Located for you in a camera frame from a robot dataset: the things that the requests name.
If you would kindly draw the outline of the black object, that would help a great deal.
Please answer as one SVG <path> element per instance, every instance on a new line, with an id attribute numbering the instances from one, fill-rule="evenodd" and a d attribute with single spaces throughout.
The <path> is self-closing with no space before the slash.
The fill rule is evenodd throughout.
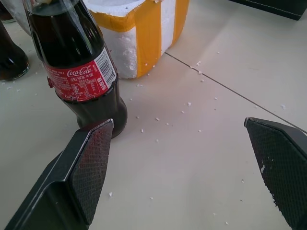
<path id="1" fill-rule="evenodd" d="M 230 0 L 262 11 L 299 21 L 307 9 L 307 0 Z"/>

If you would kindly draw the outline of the dark bottle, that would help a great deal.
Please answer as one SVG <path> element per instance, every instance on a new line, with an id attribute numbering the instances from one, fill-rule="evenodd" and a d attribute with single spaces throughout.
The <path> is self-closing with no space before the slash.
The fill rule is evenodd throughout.
<path id="1" fill-rule="evenodd" d="M 24 51 L 10 38 L 0 21 L 0 81 L 13 81 L 29 70 L 29 60 Z"/>

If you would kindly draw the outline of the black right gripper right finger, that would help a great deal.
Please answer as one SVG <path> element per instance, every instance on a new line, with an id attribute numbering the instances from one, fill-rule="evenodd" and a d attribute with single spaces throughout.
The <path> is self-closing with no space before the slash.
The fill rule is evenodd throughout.
<path id="1" fill-rule="evenodd" d="M 307 230 L 307 135 L 253 117 L 247 117 L 244 126 L 275 205 L 292 230 Z"/>

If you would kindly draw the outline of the white foam box yellow tape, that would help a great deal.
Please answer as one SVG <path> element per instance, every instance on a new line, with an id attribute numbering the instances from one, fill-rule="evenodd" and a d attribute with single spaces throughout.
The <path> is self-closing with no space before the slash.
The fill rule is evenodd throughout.
<path id="1" fill-rule="evenodd" d="M 176 43 L 189 0 L 83 0 L 110 51 L 121 79 L 151 71 Z"/>

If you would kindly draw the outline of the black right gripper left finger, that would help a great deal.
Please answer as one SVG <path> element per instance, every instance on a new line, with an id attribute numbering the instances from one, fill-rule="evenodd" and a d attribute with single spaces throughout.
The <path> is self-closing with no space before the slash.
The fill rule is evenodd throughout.
<path id="1" fill-rule="evenodd" d="M 88 230 L 106 177 L 114 121 L 77 130 L 4 230 Z"/>

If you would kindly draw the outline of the red-label glass cola bottle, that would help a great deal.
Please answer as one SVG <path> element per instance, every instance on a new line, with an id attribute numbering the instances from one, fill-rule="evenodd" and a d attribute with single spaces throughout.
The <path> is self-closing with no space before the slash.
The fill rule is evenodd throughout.
<path id="1" fill-rule="evenodd" d="M 79 127 L 112 119 L 112 137 L 126 126 L 118 72 L 101 30 L 83 0 L 22 0 L 50 88 Z"/>

